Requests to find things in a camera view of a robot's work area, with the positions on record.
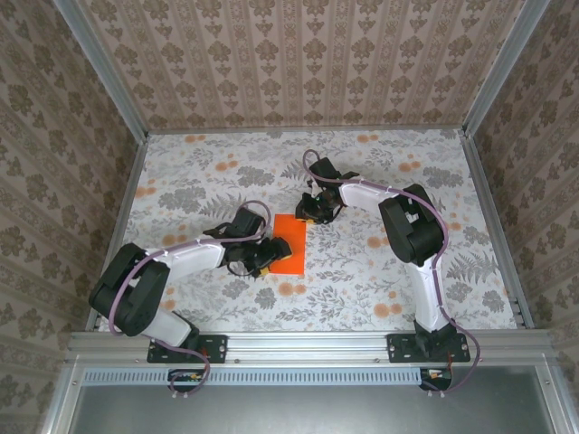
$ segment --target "aluminum frame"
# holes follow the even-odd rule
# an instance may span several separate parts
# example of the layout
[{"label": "aluminum frame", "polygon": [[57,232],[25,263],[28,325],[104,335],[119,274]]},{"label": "aluminum frame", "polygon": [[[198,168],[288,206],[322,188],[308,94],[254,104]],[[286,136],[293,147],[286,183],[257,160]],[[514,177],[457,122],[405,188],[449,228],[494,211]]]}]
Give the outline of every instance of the aluminum frame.
[{"label": "aluminum frame", "polygon": [[[229,336],[225,370],[239,368],[385,368],[436,367],[443,363],[390,363],[383,332],[224,333]],[[480,366],[535,366],[537,378],[557,434],[576,430],[576,414],[565,380],[556,365],[556,353],[546,330],[476,331]],[[68,433],[78,405],[85,370],[95,367],[148,369],[168,367],[147,363],[149,341],[142,337],[115,337],[107,333],[75,333],[69,342],[61,377],[49,409],[43,434]],[[198,363],[181,368],[200,367]]]},{"label": "aluminum frame", "polygon": [[487,228],[489,229],[490,242],[492,243],[493,250],[497,255],[497,263],[500,269],[500,274],[505,281],[505,287],[507,288],[509,295],[514,297],[517,301],[520,315],[523,318],[523,325],[526,328],[533,328],[535,327],[535,323],[533,322],[533,317],[528,308],[523,287],[518,278],[515,262],[513,261],[510,249],[508,248],[507,237],[505,236],[503,227],[500,224],[497,207],[495,206],[495,201],[492,198],[489,183],[485,176],[485,171],[480,162],[476,143],[472,136],[465,135],[460,138],[460,141],[462,143],[464,156],[469,165],[472,183],[474,184],[477,196],[479,197],[480,209],[482,210],[482,215],[487,223]]},{"label": "aluminum frame", "polygon": [[[417,124],[417,125],[304,125],[284,127],[237,127],[236,133],[289,133],[300,131],[388,131],[388,130],[419,130],[428,129],[461,129],[461,124]],[[231,133],[231,128],[186,128],[186,129],[151,129],[149,134],[152,136],[166,136],[178,134],[219,134]]]}]

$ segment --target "table surface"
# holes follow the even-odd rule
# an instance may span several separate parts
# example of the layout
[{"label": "table surface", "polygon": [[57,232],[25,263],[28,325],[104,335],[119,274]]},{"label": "table surface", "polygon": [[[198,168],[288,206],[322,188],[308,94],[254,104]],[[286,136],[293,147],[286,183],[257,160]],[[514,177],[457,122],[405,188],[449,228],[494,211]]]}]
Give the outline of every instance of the table surface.
[{"label": "table surface", "polygon": [[[230,222],[245,200],[294,213],[313,148],[342,173],[405,188],[421,184],[450,229],[442,258],[448,310],[474,329],[515,328],[507,291],[454,130],[160,135],[148,139],[125,242],[160,248]],[[237,278],[225,268],[183,278],[162,304],[205,331],[413,329],[413,289],[383,224],[347,208],[308,226],[302,276]]]}]

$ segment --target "orange square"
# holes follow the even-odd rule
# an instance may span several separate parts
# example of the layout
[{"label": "orange square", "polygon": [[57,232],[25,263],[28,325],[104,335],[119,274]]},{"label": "orange square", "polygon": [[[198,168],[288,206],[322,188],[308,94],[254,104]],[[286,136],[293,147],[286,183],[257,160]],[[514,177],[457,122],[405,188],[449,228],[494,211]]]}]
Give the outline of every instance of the orange square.
[{"label": "orange square", "polygon": [[306,267],[306,227],[305,222],[296,220],[293,214],[275,214],[273,237],[284,239],[291,248],[291,257],[277,260],[270,266],[270,273],[304,274]]}]

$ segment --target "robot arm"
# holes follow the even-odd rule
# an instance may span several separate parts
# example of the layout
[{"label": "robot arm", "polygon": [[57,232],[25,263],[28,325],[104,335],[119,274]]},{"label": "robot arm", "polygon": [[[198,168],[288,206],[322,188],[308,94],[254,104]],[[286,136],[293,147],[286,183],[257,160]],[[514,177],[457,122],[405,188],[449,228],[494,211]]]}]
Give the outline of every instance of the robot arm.
[{"label": "robot arm", "polygon": [[[420,185],[412,185],[406,190],[430,202]],[[342,184],[339,193],[345,206],[361,208],[384,222],[390,246],[396,257],[406,264],[406,272],[413,283],[416,323],[429,333],[445,327],[448,321],[438,308],[432,276],[432,260],[442,246],[442,231],[430,212],[400,194],[368,185]],[[436,267],[440,276],[441,263]]]},{"label": "robot arm", "polygon": [[251,241],[265,223],[257,213],[241,207],[231,223],[223,223],[205,235],[215,240],[194,241],[170,251],[144,250],[135,244],[126,244],[102,274],[89,298],[90,305],[109,320],[109,314],[119,289],[129,272],[149,255],[159,254],[147,262],[131,280],[119,300],[114,324],[125,335],[146,335],[173,347],[195,349],[199,330],[175,312],[159,304],[167,283],[204,269],[215,269],[241,262],[247,276],[255,278],[266,274],[275,260],[291,255],[290,246],[281,238],[261,237]]},{"label": "robot arm", "polygon": [[[433,260],[441,250],[443,231],[434,215],[422,204],[389,189],[357,183],[351,178],[358,174],[340,174],[324,157],[309,167],[312,174],[327,180],[345,180],[330,183],[315,178],[312,189],[319,193],[304,193],[296,208],[296,217],[307,222],[328,224],[345,206],[355,206],[381,218],[390,246],[396,257],[406,264],[413,283],[416,302],[415,344],[425,357],[439,353],[444,342],[456,336],[456,328],[449,324],[440,309],[432,273]],[[403,190],[432,205],[424,189],[414,184]],[[439,288],[442,289],[441,263],[436,265]],[[442,304],[446,304],[441,290]]]}]

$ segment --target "floral wallpaper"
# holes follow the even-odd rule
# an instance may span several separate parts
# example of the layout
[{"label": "floral wallpaper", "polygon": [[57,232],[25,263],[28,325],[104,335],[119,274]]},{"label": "floral wallpaper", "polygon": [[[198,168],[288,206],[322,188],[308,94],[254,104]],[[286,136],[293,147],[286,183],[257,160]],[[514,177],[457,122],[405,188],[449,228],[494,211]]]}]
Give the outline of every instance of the floral wallpaper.
[{"label": "floral wallpaper", "polygon": [[475,138],[534,319],[579,402],[579,2],[550,3]]},{"label": "floral wallpaper", "polygon": [[134,153],[52,2],[0,2],[0,432],[40,426]]},{"label": "floral wallpaper", "polygon": [[[451,313],[469,328],[516,327],[455,130],[150,136],[125,242],[193,240],[250,199],[293,214],[308,190],[301,157],[309,147],[342,172],[422,184],[450,228],[442,274]],[[210,269],[173,282],[162,303],[202,330],[225,332],[408,330],[415,309],[384,225],[355,208],[308,226],[304,275],[256,280]]]},{"label": "floral wallpaper", "polygon": [[148,129],[461,124],[523,0],[80,0]]}]

